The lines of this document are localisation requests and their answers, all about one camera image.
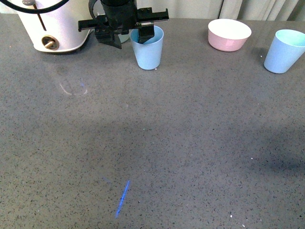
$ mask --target blue plastic cup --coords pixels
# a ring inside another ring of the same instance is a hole
[[[161,61],[163,30],[154,26],[154,37],[150,38],[144,44],[138,43],[139,30],[132,30],[130,40],[137,59],[138,65],[144,70],[152,70],[159,66]]]
[[[269,48],[264,66],[272,73],[285,73],[305,52],[305,34],[279,30]]]

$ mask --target gray countertop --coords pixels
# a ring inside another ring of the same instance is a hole
[[[145,71],[130,41],[42,53],[0,20],[1,228],[304,228],[305,58],[263,67],[303,22],[246,21],[237,52],[208,44],[210,20],[160,22]]]

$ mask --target white curtain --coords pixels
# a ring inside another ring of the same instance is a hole
[[[168,8],[170,18],[305,21],[305,0],[137,0],[137,4],[154,12]],[[0,13],[14,11],[0,3]]]

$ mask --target gold knob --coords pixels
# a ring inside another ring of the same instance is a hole
[[[55,37],[46,35],[41,40],[43,46],[49,50],[57,50],[59,48],[59,42]]]

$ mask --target pink bowl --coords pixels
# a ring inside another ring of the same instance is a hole
[[[239,50],[252,33],[249,26],[232,19],[216,19],[208,28],[210,45],[225,52]]]

